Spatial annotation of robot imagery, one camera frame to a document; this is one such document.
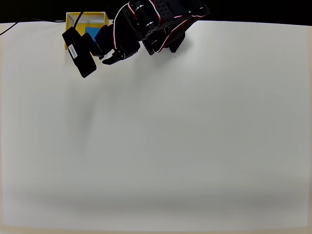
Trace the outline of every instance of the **black cable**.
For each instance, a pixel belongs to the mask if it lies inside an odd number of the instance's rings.
[[[76,20],[76,22],[74,24],[74,28],[76,28],[76,26],[78,24],[78,21],[79,21],[80,17],[82,16],[82,14],[83,14],[83,12],[80,12],[80,14],[78,15],[77,20]]]
[[[17,25],[19,22],[16,22],[15,24],[13,24],[11,27],[7,28],[6,30],[4,30],[2,33],[0,33],[0,36],[5,34],[7,31],[9,31],[11,28],[13,28],[15,25]]]
[[[35,19],[35,18],[24,18],[24,20],[36,20],[36,21],[51,22],[51,23],[64,23],[65,22],[65,20],[56,21],[56,20],[44,20],[44,19]],[[0,33],[0,36],[5,34],[7,31],[9,31],[11,28],[13,28],[15,25],[17,25],[20,22],[23,22],[23,21],[21,20],[21,21],[14,23],[12,26],[5,29],[2,33]]]

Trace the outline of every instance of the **white table surface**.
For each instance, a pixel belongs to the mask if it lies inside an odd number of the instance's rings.
[[[217,231],[307,225],[307,28],[193,25],[83,79],[64,25],[2,39],[5,225]]]

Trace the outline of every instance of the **wire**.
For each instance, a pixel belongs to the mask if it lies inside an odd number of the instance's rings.
[[[76,26],[77,26],[77,24],[78,24],[78,21],[79,21],[80,17],[82,16],[82,14],[83,14],[83,11],[80,12],[80,14],[78,15],[77,20],[76,20],[76,22],[75,22],[75,24],[74,24],[74,28],[76,28]]]
[[[36,21],[51,22],[51,23],[64,23],[65,22],[65,20],[45,20],[45,19],[35,19],[35,18],[23,18],[22,20],[15,22],[13,25],[11,25],[7,29],[5,29],[2,33],[0,33],[0,36],[5,34],[7,31],[9,31],[11,28],[13,28],[18,23],[23,22],[23,20],[36,20]]]
[[[12,26],[10,26],[9,28],[7,28],[6,30],[4,30],[2,33],[0,33],[0,36],[5,34],[7,31],[9,31],[11,28],[13,28],[15,25],[17,25],[19,22],[16,22],[15,24],[13,24]]]
[[[159,22],[161,21],[160,15],[158,13],[158,11],[156,10],[155,4],[152,2],[152,0],[149,0],[149,2],[153,5],[154,10],[156,11],[156,14],[158,16]]]
[[[113,26],[113,46],[114,46],[115,49],[117,49],[117,47],[116,47],[116,39],[115,39],[116,19],[117,19],[118,14],[120,13],[120,11],[121,11],[125,6],[127,6],[127,5],[128,5],[128,3],[124,4],[124,5],[119,9],[119,11],[117,12],[117,15],[115,16],[115,19],[114,19],[114,26]]]
[[[130,2],[128,3],[128,9],[129,9],[129,11],[131,11],[132,15],[136,16],[135,12],[132,10],[132,8],[130,6]]]
[[[175,28],[171,31],[171,33],[174,32],[178,27],[180,27],[181,25],[183,25],[183,24],[184,24],[185,22],[187,22],[187,21],[188,21],[188,19],[185,20],[185,21],[183,21],[181,24],[179,24],[177,27],[175,27]],[[164,45],[166,44],[167,39],[170,37],[171,33],[167,36],[167,38],[165,39],[164,43],[161,45],[160,49],[157,50],[157,51],[154,50],[154,52],[159,53],[159,52],[163,49],[163,47],[164,47]]]

